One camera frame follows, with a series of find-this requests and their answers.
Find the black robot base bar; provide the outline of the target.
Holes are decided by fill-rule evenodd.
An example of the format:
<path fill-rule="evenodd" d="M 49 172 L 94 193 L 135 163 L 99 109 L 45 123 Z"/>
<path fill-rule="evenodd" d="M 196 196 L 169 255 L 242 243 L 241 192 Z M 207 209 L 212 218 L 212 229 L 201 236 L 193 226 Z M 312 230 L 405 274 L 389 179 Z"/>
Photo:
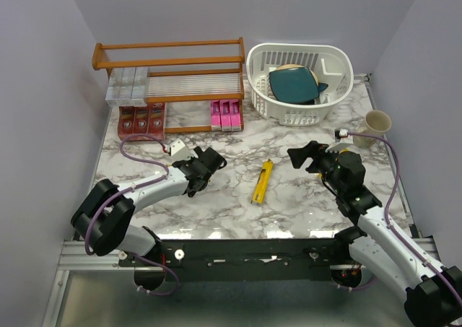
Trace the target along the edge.
<path fill-rule="evenodd" d="M 311 280 L 358 287 L 364 266 L 334 238 L 266 240 L 163 240 L 143 262 L 132 255 L 119 261 L 133 268 L 137 284 L 158 288 L 163 281 L 249 282 Z M 150 266 L 157 262 L 168 267 Z"/>

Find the yellow toothpaste box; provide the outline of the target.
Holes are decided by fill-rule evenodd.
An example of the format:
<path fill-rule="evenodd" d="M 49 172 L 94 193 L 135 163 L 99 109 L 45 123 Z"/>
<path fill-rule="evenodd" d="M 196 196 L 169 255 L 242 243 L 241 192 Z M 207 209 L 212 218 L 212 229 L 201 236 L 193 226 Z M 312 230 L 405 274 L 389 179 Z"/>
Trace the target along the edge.
<path fill-rule="evenodd" d="M 251 199 L 251 204 L 256 206 L 261 206 L 266 195 L 266 190 L 269 184 L 271 177 L 271 172 L 273 170 L 274 163 L 268 159 L 262 165 L 256 188 L 253 192 L 253 197 Z"/>

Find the silver toothpaste box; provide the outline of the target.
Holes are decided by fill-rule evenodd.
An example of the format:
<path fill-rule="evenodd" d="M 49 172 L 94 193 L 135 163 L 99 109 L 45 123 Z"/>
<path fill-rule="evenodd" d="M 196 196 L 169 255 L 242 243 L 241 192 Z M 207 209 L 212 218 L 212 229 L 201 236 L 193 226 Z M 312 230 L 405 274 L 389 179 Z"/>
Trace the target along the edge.
<path fill-rule="evenodd" d="M 136 67 L 134 75 L 134 83 L 131 92 L 131 104 L 134 107 L 145 107 L 147 104 L 144 101 L 145 95 L 149 90 L 149 68 Z"/>
<path fill-rule="evenodd" d="M 118 105 L 122 76 L 123 68 L 114 68 L 109 75 L 105 101 L 110 107 L 115 107 Z"/>
<path fill-rule="evenodd" d="M 128 67 L 123 69 L 121 85 L 118 94 L 119 106 L 127 106 L 130 103 L 135 72 L 135 67 Z"/>

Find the red 3D toothpaste box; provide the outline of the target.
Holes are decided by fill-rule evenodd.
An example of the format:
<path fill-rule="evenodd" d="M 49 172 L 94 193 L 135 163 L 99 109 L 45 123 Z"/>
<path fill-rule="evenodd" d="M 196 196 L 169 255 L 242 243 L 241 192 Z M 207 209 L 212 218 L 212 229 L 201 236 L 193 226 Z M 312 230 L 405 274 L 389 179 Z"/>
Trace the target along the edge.
<path fill-rule="evenodd" d="M 165 104 L 155 103 L 149 107 L 149 123 L 147 133 L 159 140 L 165 138 Z"/>
<path fill-rule="evenodd" d="M 149 125 L 149 107 L 137 107 L 134 117 L 133 141 L 146 139 L 144 136 L 147 133 Z"/>
<path fill-rule="evenodd" d="M 135 107 L 120 107 L 117 134 L 120 140 L 134 133 Z"/>

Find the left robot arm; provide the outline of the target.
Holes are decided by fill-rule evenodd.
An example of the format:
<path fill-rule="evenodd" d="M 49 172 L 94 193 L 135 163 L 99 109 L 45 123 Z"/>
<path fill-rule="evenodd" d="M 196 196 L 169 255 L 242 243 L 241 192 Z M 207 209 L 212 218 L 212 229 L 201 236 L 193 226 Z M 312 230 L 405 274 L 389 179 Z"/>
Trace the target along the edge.
<path fill-rule="evenodd" d="M 71 218 L 71 226 L 84 239 L 88 254 L 105 256 L 114 250 L 135 253 L 145 266 L 160 257 L 153 231 L 131 225 L 135 213 L 170 197 L 192 198 L 204 190 L 227 160 L 212 148 L 196 147 L 191 156 L 162 172 L 136 182 L 115 184 L 108 179 L 96 183 Z"/>

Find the large pink toothpaste box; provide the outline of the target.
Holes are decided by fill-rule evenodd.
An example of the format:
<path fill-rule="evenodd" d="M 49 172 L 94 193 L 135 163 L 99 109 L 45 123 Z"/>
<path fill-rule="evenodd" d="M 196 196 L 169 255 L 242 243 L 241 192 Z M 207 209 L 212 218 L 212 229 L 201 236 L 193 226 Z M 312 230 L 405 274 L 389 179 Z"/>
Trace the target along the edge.
<path fill-rule="evenodd" d="M 221 131 L 221 113 L 220 113 L 220 103 L 218 100 L 213 100 L 210 102 L 210 119 L 211 119 L 211 129 L 212 131 Z"/>

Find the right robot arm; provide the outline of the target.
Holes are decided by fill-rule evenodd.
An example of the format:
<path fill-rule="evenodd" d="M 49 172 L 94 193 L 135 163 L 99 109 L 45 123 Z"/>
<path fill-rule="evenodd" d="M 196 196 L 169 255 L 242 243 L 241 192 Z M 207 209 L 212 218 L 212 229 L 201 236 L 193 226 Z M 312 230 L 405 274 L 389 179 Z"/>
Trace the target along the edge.
<path fill-rule="evenodd" d="M 311 159 L 307 172 L 321 177 L 353 224 L 352 239 L 332 245 L 338 262 L 353 260 L 366 266 L 402 301 L 414 326 L 449 326 L 461 318 L 461 270 L 433 258 L 392 220 L 365 186 L 366 169 L 359 154 L 332 152 L 316 141 L 287 153 L 295 169 Z"/>

